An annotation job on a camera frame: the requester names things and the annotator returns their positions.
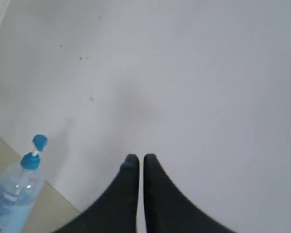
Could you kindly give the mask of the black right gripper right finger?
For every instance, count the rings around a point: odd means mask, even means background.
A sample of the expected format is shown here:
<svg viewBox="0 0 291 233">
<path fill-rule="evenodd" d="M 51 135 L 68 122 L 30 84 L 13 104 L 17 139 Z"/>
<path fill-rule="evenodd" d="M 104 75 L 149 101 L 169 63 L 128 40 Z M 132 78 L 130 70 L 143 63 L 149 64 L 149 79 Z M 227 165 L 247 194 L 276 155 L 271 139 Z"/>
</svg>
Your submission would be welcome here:
<svg viewBox="0 0 291 233">
<path fill-rule="evenodd" d="M 144 212 L 148 233 L 231 233 L 183 195 L 155 154 L 144 157 Z"/>
</svg>

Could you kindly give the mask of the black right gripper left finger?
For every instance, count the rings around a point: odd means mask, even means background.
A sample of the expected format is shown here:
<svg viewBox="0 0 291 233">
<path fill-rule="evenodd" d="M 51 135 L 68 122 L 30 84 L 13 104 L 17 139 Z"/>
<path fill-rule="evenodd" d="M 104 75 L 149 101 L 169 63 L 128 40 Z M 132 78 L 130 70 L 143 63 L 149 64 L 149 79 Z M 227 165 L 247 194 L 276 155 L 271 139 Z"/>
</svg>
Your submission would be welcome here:
<svg viewBox="0 0 291 233">
<path fill-rule="evenodd" d="M 57 233 L 135 233 L 139 197 L 139 159 L 126 156 L 104 193 Z"/>
</svg>

